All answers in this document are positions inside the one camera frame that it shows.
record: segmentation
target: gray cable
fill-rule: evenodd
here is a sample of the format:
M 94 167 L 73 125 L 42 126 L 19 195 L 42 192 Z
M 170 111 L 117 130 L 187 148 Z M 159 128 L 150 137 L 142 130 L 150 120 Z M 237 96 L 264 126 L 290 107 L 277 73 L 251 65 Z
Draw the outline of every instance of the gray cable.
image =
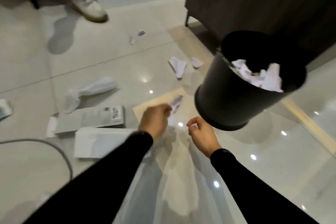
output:
M 6 140 L 6 141 L 1 141 L 0 144 L 6 144 L 6 143 L 16 143 L 16 142 L 38 142 L 38 143 L 44 143 L 44 144 L 47 144 L 51 147 L 53 147 L 55 150 L 57 150 L 63 157 L 63 159 L 65 160 L 66 162 L 66 165 L 68 166 L 68 169 L 69 169 L 69 172 L 70 172 L 70 177 L 69 177 L 69 181 L 71 181 L 74 177 L 74 172 L 72 170 L 72 166 L 71 166 L 71 163 L 70 163 L 70 160 L 69 158 L 66 156 L 65 152 L 59 148 L 58 146 L 52 144 L 52 143 L 49 143 L 47 141 L 44 141 L 44 140 L 40 140 L 40 139 L 31 139 L 31 138 L 23 138 L 23 139 L 14 139 L 14 140 Z

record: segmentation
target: barcode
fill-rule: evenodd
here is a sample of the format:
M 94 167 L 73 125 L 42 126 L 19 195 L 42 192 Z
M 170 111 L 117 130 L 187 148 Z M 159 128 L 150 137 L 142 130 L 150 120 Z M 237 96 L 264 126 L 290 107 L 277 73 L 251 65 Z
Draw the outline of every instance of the barcode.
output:
M 120 119 L 120 106 L 112 107 L 112 119 Z

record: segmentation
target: trash can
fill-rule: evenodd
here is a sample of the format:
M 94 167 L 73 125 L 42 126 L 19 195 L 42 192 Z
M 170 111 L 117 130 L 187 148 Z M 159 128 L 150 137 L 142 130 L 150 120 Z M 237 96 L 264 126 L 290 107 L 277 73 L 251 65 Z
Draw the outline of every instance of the trash can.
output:
M 233 131 L 244 127 L 251 118 L 300 88 L 306 69 L 299 64 L 300 48 L 256 31 L 234 31 L 221 42 L 195 93 L 199 114 L 213 127 Z M 280 65 L 283 92 L 264 90 L 240 78 L 231 62 L 245 59 L 252 72 L 267 70 L 270 63 Z

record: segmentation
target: glossy white floor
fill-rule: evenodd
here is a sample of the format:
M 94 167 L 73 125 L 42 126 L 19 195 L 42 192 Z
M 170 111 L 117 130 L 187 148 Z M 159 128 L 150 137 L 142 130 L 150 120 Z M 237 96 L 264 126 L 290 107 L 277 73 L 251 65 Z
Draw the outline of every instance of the glossy white floor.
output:
M 191 20 L 191 30 L 184 27 L 184 0 L 99 2 L 110 17 L 104 24 L 88 22 L 64 5 L 33 10 L 27 0 L 0 0 L 0 98 L 9 100 L 15 109 L 14 115 L 0 122 L 0 140 L 44 138 L 48 117 L 64 110 L 67 91 L 103 75 L 112 76 L 120 90 L 88 99 L 85 106 L 123 104 L 128 128 L 138 126 L 132 108 L 143 102 L 181 87 L 187 99 L 192 99 L 213 55 L 194 35 L 202 28 L 197 21 Z M 145 30 L 146 35 L 137 37 L 139 30 Z M 130 35 L 137 40 L 135 45 L 130 45 Z M 167 63 L 171 56 L 188 62 L 181 81 L 176 80 Z M 195 71 L 191 57 L 205 65 Z M 271 107 L 245 128 L 235 132 L 216 130 L 221 145 L 243 165 L 320 223 L 334 223 L 336 219 L 336 92 L 332 87 L 335 68 L 336 61 L 331 61 L 314 70 L 306 85 L 291 96 L 293 101 Z M 185 105 L 178 113 L 182 123 L 195 111 L 192 101 Z M 185 142 L 185 128 L 180 129 L 178 139 Z M 51 141 L 69 155 L 75 174 L 92 164 L 72 158 L 72 138 Z M 180 154 L 190 155 L 188 151 Z M 193 170 L 194 160 L 191 156 L 186 162 Z M 153 213 L 155 223 L 163 218 L 170 222 L 204 223 L 198 217 L 206 218 L 211 213 L 205 194 L 212 191 L 219 197 L 214 196 L 212 203 L 219 212 L 225 212 L 213 212 L 213 222 L 217 223 L 218 217 L 225 223 L 244 223 L 225 184 L 213 172 L 206 172 L 208 164 L 206 159 L 195 164 L 195 183 L 185 177 L 185 184 L 170 182 L 173 187 L 179 186 L 178 191 L 194 185 L 190 194 L 179 194 L 185 197 L 181 199 L 186 202 L 184 207 L 173 196 L 164 198 L 159 193 L 160 181 L 154 180 L 151 186 L 157 185 L 157 194 L 146 197 L 148 204 L 142 206 L 143 210 Z M 145 163 L 141 169 L 146 171 Z M 55 150 L 36 143 L 1 145 L 0 173 L 0 223 L 22 221 L 31 213 L 39 195 L 55 192 L 69 175 Z M 211 182 L 200 182 L 202 177 L 207 182 L 215 177 L 220 188 L 212 187 Z M 139 188 L 143 182 L 137 175 L 116 222 L 132 222 L 125 216 L 133 216 L 136 211 L 131 210 L 141 207 L 138 202 L 144 199 Z

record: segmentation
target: person's foot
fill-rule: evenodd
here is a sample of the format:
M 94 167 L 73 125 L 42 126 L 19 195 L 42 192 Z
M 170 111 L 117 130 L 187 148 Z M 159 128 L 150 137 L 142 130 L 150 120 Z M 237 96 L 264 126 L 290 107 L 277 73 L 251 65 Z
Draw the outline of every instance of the person's foot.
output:
M 71 0 L 74 8 L 87 20 L 92 22 L 103 22 L 108 19 L 106 11 L 97 0 Z

